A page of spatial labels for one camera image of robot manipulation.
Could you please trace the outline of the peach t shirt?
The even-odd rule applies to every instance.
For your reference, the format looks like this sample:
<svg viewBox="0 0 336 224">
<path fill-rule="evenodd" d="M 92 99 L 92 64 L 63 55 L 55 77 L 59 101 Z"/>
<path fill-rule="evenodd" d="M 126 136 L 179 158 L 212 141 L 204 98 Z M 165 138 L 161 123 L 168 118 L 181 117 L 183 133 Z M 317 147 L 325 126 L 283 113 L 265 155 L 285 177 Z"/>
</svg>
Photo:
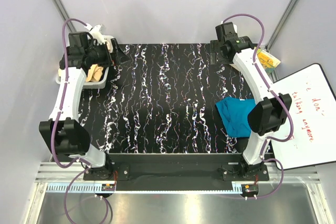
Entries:
<svg viewBox="0 0 336 224">
<path fill-rule="evenodd" d="M 58 69 L 58 78 L 62 83 L 84 83 L 84 82 L 99 82 L 103 75 L 103 67 L 97 64 L 89 68 L 86 67 L 68 67 L 68 69 Z"/>
</svg>

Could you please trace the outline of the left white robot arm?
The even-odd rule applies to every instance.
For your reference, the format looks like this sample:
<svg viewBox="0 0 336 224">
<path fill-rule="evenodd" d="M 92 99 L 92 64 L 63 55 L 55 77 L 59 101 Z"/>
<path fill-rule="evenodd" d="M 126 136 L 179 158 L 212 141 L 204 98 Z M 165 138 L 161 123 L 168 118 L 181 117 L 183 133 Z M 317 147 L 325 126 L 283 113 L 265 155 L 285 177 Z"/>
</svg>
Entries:
<svg viewBox="0 0 336 224">
<path fill-rule="evenodd" d="M 90 143 L 79 123 L 79 102 L 89 69 L 116 66 L 129 60 L 116 38 L 94 32 L 70 33 L 69 46 L 60 61 L 61 79 L 55 106 L 39 132 L 54 158 L 59 155 L 83 162 L 103 180 L 113 175 L 107 154 Z"/>
</svg>

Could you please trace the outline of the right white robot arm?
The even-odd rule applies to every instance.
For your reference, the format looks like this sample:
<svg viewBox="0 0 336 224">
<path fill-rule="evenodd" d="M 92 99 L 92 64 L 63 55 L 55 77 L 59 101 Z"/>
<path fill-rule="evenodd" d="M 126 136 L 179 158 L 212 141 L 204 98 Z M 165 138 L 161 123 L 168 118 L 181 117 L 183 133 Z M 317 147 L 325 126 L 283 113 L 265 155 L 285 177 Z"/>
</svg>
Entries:
<svg viewBox="0 0 336 224">
<path fill-rule="evenodd" d="M 289 115 L 292 98 L 288 93 L 274 91 L 272 81 L 257 59 L 257 46 L 249 37 L 239 36 L 232 22 L 222 23 L 215 30 L 217 38 L 211 41 L 212 61 L 234 64 L 246 80 L 255 101 L 247 117 L 251 134 L 238 167 L 239 176 L 250 180 L 261 170 L 270 140 L 281 141 L 274 134 L 286 121 L 292 121 Z"/>
</svg>

